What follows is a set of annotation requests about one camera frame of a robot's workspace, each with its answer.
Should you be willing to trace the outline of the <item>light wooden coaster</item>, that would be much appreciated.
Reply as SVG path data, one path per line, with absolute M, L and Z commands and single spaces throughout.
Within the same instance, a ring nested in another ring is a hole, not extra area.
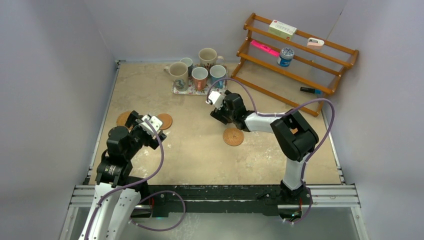
M 167 130 L 172 126 L 173 119 L 169 114 L 160 113 L 157 115 L 157 118 L 162 122 L 162 125 L 160 127 L 161 130 Z

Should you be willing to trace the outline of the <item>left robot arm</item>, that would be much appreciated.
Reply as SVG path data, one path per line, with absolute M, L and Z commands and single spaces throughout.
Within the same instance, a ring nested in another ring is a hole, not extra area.
M 135 206 L 149 199 L 147 182 L 131 177 L 131 159 L 143 147 L 156 149 L 166 138 L 161 121 L 136 124 L 132 130 L 116 126 L 108 133 L 107 149 L 97 167 L 93 201 L 79 236 L 81 240 L 117 240 Z

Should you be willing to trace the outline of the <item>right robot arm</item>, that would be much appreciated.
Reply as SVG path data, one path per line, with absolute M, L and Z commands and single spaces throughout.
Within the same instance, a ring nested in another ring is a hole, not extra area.
M 303 190 L 302 172 L 306 159 L 315 150 L 319 137 L 305 118 L 295 111 L 283 116 L 247 110 L 240 94 L 212 91 L 206 103 L 215 109 L 210 115 L 223 124 L 233 123 L 244 132 L 274 134 L 286 156 L 286 167 L 280 183 L 282 200 L 288 204 L 300 198 Z

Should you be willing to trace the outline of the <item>woven rattan coaster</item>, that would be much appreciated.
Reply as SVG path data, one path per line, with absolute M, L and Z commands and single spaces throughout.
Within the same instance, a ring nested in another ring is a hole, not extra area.
M 231 127 L 224 130 L 222 138 L 227 145 L 235 147 L 243 143 L 245 136 L 241 130 Z
M 131 114 L 131 111 L 125 111 L 125 112 L 121 113 L 116 120 L 116 125 L 126 127 L 127 129 L 130 130 L 131 127 L 126 126 L 126 122 L 128 120 L 128 117 L 130 116 L 130 114 Z

